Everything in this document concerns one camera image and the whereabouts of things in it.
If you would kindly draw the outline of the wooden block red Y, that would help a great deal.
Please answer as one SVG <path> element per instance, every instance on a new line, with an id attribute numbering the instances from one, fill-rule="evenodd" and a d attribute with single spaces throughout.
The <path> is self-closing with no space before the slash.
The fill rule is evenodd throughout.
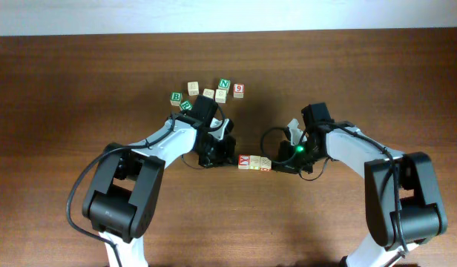
<path id="1" fill-rule="evenodd" d="M 250 156 L 240 154 L 238 157 L 238 168 L 239 169 L 249 169 L 250 166 Z"/>

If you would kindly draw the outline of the wooden block red M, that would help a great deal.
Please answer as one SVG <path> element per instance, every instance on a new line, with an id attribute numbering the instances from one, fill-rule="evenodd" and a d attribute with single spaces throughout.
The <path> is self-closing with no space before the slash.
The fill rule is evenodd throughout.
<path id="1" fill-rule="evenodd" d="M 267 157 L 260 158 L 260 170 L 270 171 L 272 169 L 272 161 Z"/>

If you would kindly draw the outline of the wooden block yellow J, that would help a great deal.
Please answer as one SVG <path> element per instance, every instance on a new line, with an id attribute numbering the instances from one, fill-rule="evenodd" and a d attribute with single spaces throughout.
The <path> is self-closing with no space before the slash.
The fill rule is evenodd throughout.
<path id="1" fill-rule="evenodd" d="M 261 156 L 250 155 L 249 156 L 249 168 L 252 170 L 260 169 Z"/>

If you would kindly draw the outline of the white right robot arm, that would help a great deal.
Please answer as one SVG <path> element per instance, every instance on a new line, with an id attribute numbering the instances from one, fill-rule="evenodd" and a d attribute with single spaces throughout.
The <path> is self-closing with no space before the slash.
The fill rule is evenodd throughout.
<path id="1" fill-rule="evenodd" d="M 447 214 L 432 160 L 424 152 L 406 154 L 376 142 L 348 121 L 337 122 L 325 103 L 302 111 L 282 130 L 272 168 L 288 174 L 312 173 L 316 162 L 342 162 L 364 181 L 368 235 L 340 266 L 393 266 L 412 250 L 446 232 Z"/>

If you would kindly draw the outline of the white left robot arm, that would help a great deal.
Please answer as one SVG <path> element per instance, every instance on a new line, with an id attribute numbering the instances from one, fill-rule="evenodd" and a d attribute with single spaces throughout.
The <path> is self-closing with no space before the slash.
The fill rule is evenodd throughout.
<path id="1" fill-rule="evenodd" d="M 111 143 L 89 164 L 96 170 L 82 204 L 89 235 L 105 244 L 110 266 L 146 266 L 143 235 L 157 206 L 165 169 L 194 152 L 202 168 L 234 163 L 234 123 L 216 119 L 221 107 L 198 96 L 162 128 L 130 145 Z"/>

